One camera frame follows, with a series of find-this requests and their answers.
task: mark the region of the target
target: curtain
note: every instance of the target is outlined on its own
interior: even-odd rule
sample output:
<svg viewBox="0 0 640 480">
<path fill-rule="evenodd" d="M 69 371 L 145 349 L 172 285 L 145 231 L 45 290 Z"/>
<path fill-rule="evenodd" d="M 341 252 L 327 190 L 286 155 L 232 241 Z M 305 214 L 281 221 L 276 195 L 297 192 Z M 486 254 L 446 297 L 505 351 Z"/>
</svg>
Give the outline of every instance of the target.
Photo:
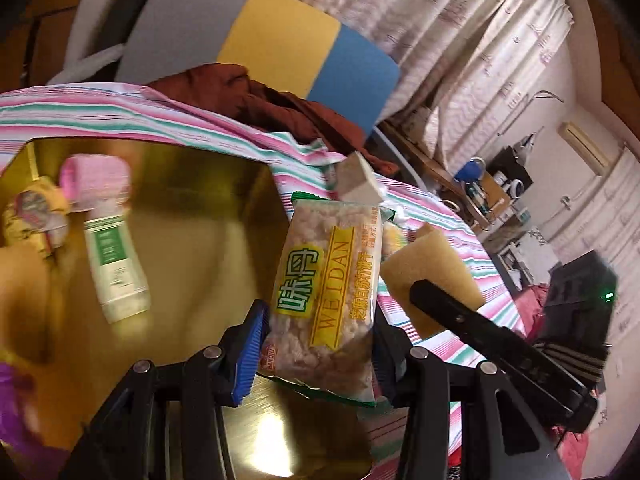
<svg viewBox="0 0 640 480">
<path fill-rule="evenodd" d="M 429 96 L 420 147 L 455 173 L 495 133 L 566 37 L 564 0 L 301 0 L 377 44 L 401 69 L 381 119 Z"/>
<path fill-rule="evenodd" d="M 618 291 L 609 327 L 616 343 L 640 321 L 640 162 L 622 153 L 593 199 L 551 239 L 568 263 L 596 250 L 618 275 Z"/>
</svg>

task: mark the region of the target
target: striped tablecloth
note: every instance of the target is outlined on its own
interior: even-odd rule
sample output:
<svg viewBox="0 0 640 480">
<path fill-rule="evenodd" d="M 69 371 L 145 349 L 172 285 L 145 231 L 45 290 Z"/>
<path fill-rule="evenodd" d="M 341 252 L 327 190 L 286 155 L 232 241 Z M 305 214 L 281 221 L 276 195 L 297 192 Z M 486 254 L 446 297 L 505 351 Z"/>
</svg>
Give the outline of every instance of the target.
<svg viewBox="0 0 640 480">
<path fill-rule="evenodd" d="M 177 103 L 142 86 L 120 83 L 36 87 L 0 95 L 0 168 L 30 139 L 61 136 L 113 136 L 156 140 L 231 153 L 266 162 L 273 172 L 290 216 L 294 191 L 327 196 L 322 168 L 342 160 L 320 141 L 300 146 L 287 132 L 263 133 L 224 116 Z M 423 222 L 440 228 L 468 265 L 486 304 L 480 312 L 499 325 L 523 329 L 516 307 L 484 249 L 469 228 L 436 197 L 415 187 L 378 177 L 389 198 L 410 217 L 407 228 Z M 481 356 L 450 332 L 420 340 L 398 304 L 380 280 L 378 301 L 390 323 L 402 327 L 414 345 L 448 362 L 475 365 Z M 406 410 L 393 410 L 381 398 L 376 408 L 362 408 L 369 430 L 375 466 L 369 478 L 392 478 L 401 447 Z M 450 407 L 449 450 L 460 446 L 460 406 Z"/>
</svg>

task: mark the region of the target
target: brown cloth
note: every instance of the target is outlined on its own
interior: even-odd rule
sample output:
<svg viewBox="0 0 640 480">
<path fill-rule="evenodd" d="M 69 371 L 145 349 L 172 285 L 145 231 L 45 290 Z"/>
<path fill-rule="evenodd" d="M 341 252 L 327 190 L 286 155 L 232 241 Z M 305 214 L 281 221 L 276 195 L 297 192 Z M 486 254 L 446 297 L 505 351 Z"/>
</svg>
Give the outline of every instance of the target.
<svg viewBox="0 0 640 480">
<path fill-rule="evenodd" d="M 332 152 L 359 151 L 385 176 L 398 167 L 364 149 L 362 128 L 320 103 L 278 92 L 249 79 L 244 66 L 212 63 L 163 77 L 148 86 L 167 97 L 219 113 L 265 132 L 290 132 L 300 143 L 322 139 Z"/>
</svg>

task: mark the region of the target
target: transparent plastic wrapper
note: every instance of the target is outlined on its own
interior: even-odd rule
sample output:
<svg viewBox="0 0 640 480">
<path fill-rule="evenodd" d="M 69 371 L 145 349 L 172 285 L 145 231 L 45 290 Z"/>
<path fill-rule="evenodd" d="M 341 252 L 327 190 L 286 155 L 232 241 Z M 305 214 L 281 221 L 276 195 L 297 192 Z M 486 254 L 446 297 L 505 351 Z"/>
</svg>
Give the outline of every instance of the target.
<svg viewBox="0 0 640 480">
<path fill-rule="evenodd" d="M 260 373 L 373 404 L 371 345 L 382 248 L 378 206 L 294 193 Z"/>
</svg>

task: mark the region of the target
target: yellow panel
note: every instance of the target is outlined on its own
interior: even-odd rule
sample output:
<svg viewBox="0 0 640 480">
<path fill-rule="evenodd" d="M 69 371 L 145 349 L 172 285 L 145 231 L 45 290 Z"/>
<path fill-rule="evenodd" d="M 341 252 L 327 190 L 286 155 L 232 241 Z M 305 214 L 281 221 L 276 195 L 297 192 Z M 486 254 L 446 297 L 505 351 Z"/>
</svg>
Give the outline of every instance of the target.
<svg viewBox="0 0 640 480">
<path fill-rule="evenodd" d="M 340 31 L 331 16 L 297 0 L 247 0 L 218 54 L 251 79 L 305 98 Z"/>
</svg>

